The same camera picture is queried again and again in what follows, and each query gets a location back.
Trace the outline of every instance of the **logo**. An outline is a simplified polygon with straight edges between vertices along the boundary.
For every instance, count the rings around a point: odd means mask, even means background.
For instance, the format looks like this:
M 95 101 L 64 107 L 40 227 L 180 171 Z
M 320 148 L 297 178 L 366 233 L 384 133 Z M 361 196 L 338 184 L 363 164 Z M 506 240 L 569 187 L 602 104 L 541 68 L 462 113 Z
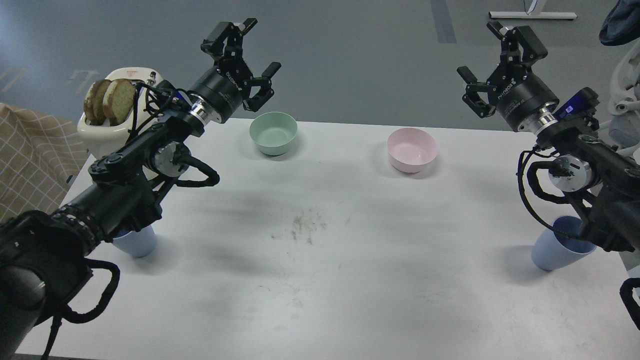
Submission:
M 509 90 L 511 90 L 511 88 L 513 88 L 513 85 L 515 85 L 516 82 L 511 80 L 511 83 L 502 91 L 502 93 L 500 95 L 498 95 L 498 100 L 500 100 L 503 96 L 505 96 Z
M 231 73 L 229 71 L 227 71 L 227 73 L 225 75 L 227 75 L 227 79 L 229 79 L 229 81 L 231 81 L 233 83 L 233 85 L 236 86 L 236 88 L 240 88 L 240 86 L 238 86 L 238 84 L 236 83 L 234 78 L 231 77 Z

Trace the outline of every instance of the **plaid cloth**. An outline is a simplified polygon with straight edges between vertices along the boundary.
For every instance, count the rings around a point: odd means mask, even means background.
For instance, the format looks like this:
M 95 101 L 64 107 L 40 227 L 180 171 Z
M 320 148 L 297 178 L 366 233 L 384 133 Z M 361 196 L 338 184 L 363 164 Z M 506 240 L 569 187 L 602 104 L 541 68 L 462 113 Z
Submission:
M 0 221 L 54 211 L 86 159 L 73 122 L 0 103 Z

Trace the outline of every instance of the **toasted bread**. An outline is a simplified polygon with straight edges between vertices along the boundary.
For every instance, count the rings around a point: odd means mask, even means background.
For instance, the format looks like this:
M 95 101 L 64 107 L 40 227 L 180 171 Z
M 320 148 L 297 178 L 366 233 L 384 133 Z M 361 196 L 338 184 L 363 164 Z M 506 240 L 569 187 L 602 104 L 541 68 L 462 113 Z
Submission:
M 84 97 L 84 117 L 89 120 L 89 125 L 102 125 L 106 119 L 102 110 L 102 99 L 110 84 L 111 80 L 98 80 L 87 91 Z
M 120 125 L 127 120 L 135 93 L 136 88 L 127 79 L 111 82 L 102 100 L 102 109 L 110 126 Z

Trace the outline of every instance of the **blue cup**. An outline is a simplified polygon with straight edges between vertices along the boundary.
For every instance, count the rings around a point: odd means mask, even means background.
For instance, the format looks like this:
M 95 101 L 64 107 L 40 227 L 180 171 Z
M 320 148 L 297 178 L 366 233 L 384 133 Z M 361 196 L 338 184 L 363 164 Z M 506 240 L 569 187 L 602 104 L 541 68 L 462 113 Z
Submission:
M 582 221 L 563 216 L 554 221 L 554 227 L 570 234 L 579 234 Z M 542 270 L 555 270 L 570 265 L 596 249 L 590 242 L 567 238 L 550 229 L 542 232 L 531 250 L 531 259 Z
M 140 231 L 121 231 L 113 238 L 113 245 L 134 258 L 149 255 L 157 245 L 157 238 L 151 225 Z

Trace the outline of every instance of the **bowl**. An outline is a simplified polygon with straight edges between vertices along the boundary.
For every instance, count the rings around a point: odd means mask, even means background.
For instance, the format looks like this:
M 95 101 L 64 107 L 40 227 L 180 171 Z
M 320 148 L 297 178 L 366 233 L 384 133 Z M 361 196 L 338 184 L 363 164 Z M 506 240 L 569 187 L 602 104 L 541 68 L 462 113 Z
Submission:
M 410 174 L 424 170 L 438 154 L 436 140 L 414 127 L 404 127 L 389 135 L 387 149 L 391 165 Z
M 249 135 L 258 149 L 272 156 L 291 150 L 297 132 L 296 119 L 277 111 L 258 116 L 249 127 Z

